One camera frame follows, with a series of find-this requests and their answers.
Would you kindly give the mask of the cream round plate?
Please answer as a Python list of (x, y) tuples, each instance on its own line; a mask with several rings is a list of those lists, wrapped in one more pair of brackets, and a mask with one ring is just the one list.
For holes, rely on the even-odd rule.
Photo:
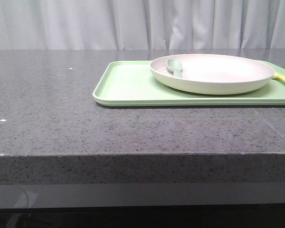
[[(167, 60), (182, 63), (181, 77), (174, 77)], [(275, 70), (260, 61), (217, 54), (182, 54), (160, 57), (150, 63), (152, 75), (162, 84), (185, 92), (234, 95), (262, 88)]]

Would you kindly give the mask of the light green plastic tray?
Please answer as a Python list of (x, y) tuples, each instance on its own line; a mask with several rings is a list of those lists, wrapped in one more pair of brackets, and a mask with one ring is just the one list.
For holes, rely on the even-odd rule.
[(93, 97), (105, 106), (284, 106), (285, 84), (272, 80), (238, 95), (200, 95), (170, 88), (152, 75), (149, 61), (116, 61), (108, 65)]

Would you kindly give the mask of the sage green spoon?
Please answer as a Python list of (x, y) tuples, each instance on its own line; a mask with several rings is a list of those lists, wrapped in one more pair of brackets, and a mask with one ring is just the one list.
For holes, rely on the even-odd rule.
[(166, 61), (168, 71), (173, 73), (174, 77), (182, 78), (182, 63), (176, 59), (168, 59)]

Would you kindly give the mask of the grey pleated curtain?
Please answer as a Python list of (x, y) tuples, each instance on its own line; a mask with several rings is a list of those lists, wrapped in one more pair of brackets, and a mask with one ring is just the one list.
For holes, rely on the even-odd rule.
[(285, 0), (0, 0), (0, 50), (285, 48)]

